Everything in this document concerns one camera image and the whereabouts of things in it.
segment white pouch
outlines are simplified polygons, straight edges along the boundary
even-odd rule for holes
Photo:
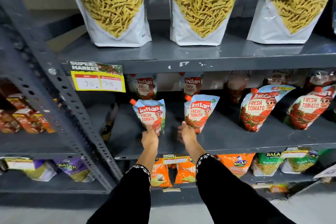
[[[140,47],[152,40],[144,0],[76,0],[91,41],[100,47]]]
[[[247,40],[304,44],[328,0],[258,0]]]
[[[170,40],[180,46],[222,42],[235,0],[170,0]]]

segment hand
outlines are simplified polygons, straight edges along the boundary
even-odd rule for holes
[[[159,138],[155,133],[155,130],[151,125],[147,126],[147,131],[142,133],[141,143],[143,148],[146,149],[158,149],[159,146]]]
[[[182,122],[182,125],[178,127],[179,138],[182,138],[183,143],[187,146],[191,143],[197,142],[195,129],[188,126],[185,121]]]

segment floor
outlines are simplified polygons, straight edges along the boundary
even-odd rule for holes
[[[288,201],[272,201],[283,214],[297,224],[332,224],[336,192],[303,193]],[[82,224],[94,209],[39,209],[0,207],[0,224]],[[205,205],[164,206],[150,212],[151,224],[213,223]]]

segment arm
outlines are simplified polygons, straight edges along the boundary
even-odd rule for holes
[[[87,224],[104,223],[111,218],[111,211],[122,216],[124,223],[131,223],[136,216],[139,223],[148,223],[151,209],[151,175],[155,157],[158,152],[159,139],[150,127],[142,133],[144,150],[137,165],[123,176],[119,184],[112,190],[108,200],[90,217]],[[132,213],[125,207],[135,202]]]
[[[179,127],[187,152],[196,162],[196,184],[215,224],[223,223],[225,214],[241,211],[242,220],[258,215],[260,223],[294,224],[268,200],[258,195],[254,188],[242,182],[221,162],[205,153],[196,140],[193,128]]]

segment orange spout cap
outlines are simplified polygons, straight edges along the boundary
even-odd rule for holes
[[[135,105],[135,104],[137,103],[137,101],[136,101],[135,99],[131,99],[129,102],[130,102],[132,105]]]
[[[191,101],[191,99],[192,99],[193,97],[190,96],[190,95],[186,95],[184,98],[187,99],[187,101]]]
[[[258,89],[257,88],[251,88],[251,93],[253,93],[253,94],[258,93]]]
[[[317,93],[321,93],[323,91],[323,88],[317,86],[317,87],[314,88],[314,91],[317,92]]]

